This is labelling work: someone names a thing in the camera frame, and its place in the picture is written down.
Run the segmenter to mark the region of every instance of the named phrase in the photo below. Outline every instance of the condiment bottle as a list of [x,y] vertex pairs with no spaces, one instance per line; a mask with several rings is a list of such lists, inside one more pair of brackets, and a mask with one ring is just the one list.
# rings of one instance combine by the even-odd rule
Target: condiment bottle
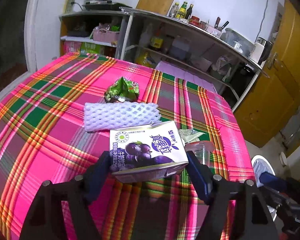
[[192,14],[193,4],[190,4],[190,7],[187,9],[185,19],[189,19],[189,16]]
[[169,17],[175,18],[179,10],[179,3],[176,2],[174,5],[172,5],[171,10],[169,12]]
[[183,5],[181,6],[181,8],[179,9],[176,15],[176,19],[184,18],[186,16],[187,4],[188,2],[183,2]]
[[161,37],[161,29],[163,28],[164,23],[161,23],[158,30],[156,31],[155,35],[152,36],[151,40],[150,40],[150,47],[153,50],[160,50],[160,48],[162,47],[162,43],[163,43],[163,38]]

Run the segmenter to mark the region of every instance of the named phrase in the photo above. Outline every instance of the purple grape image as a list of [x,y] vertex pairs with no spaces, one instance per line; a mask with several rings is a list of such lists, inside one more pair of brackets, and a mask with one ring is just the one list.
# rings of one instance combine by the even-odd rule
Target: purple grape image
[[143,152],[143,153],[150,153],[151,152],[150,146],[147,145],[147,144],[144,144],[144,143],[140,144],[140,149],[141,149],[141,152]]
[[144,152],[142,152],[142,153],[139,153],[137,155],[137,161],[138,161],[138,163],[143,163],[143,162],[146,162],[146,161],[148,161],[150,159],[151,159],[151,154],[150,153],[144,153]]
[[172,163],[173,160],[168,158],[164,155],[159,155],[151,159],[153,161],[153,164],[165,164],[165,163]]
[[137,164],[137,161],[136,161],[136,156],[135,155],[131,155],[131,154],[127,154],[126,155],[126,163],[127,164]]
[[141,152],[140,146],[136,143],[128,143],[125,150],[126,153],[130,155],[137,155],[139,152]]

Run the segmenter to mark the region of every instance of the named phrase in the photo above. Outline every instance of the jar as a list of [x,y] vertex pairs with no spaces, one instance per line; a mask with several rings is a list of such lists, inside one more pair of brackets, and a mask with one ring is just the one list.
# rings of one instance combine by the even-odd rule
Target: jar
[[207,27],[207,24],[204,21],[201,21],[199,24],[199,28],[205,30]]
[[189,19],[189,24],[193,25],[193,26],[196,26],[196,27],[199,27],[200,25],[200,22],[199,22],[199,18],[196,17],[196,16],[191,16],[191,18]]

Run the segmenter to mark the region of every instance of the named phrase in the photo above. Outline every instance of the cardboard box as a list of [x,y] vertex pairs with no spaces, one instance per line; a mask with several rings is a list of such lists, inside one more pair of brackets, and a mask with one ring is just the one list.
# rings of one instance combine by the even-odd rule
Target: cardboard box
[[188,164],[174,121],[110,130],[110,157],[123,183],[165,178]]

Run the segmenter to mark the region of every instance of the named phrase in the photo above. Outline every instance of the crumpled wrapper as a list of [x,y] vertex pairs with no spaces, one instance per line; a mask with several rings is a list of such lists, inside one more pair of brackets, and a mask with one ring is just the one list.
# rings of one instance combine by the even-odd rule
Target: crumpled wrapper
[[137,82],[124,77],[119,78],[105,92],[106,103],[114,102],[135,102],[139,97],[139,85]]

